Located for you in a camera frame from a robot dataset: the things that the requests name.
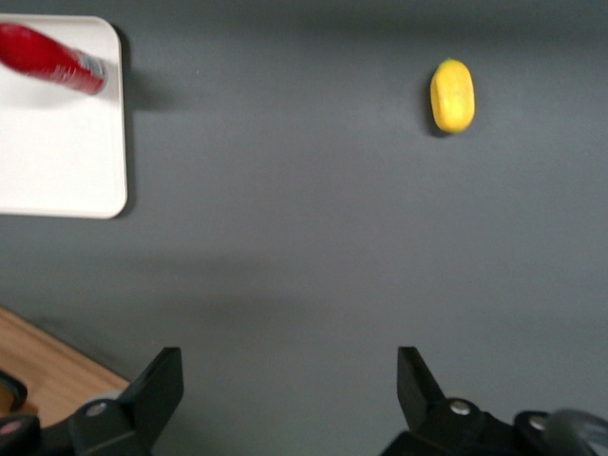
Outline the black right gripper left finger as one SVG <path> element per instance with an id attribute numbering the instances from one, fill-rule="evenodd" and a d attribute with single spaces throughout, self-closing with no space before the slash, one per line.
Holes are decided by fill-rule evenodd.
<path id="1" fill-rule="evenodd" d="M 149 455 L 183 396 L 181 350 L 164 348 L 115 399 L 101 398 L 68 420 L 76 455 Z"/>

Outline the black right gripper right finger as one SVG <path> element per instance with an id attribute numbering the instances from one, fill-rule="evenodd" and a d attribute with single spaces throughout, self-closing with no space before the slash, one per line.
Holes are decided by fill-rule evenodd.
<path id="1" fill-rule="evenodd" d="M 399 455 L 514 455 L 511 426 L 473 403 L 448 398 L 417 349 L 397 354 L 397 397 L 408 430 L 397 439 Z"/>

